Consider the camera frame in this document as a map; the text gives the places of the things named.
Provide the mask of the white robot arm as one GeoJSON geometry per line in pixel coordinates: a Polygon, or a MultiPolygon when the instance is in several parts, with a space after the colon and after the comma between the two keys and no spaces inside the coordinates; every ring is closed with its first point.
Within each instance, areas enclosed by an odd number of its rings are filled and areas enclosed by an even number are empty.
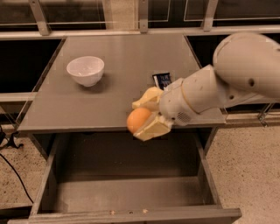
{"type": "Polygon", "coordinates": [[[200,120],[211,109],[240,105],[254,97],[280,99],[280,45],[253,32],[234,33],[216,47],[213,63],[164,89],[150,87],[132,103],[127,127],[147,141],[200,120]]]}

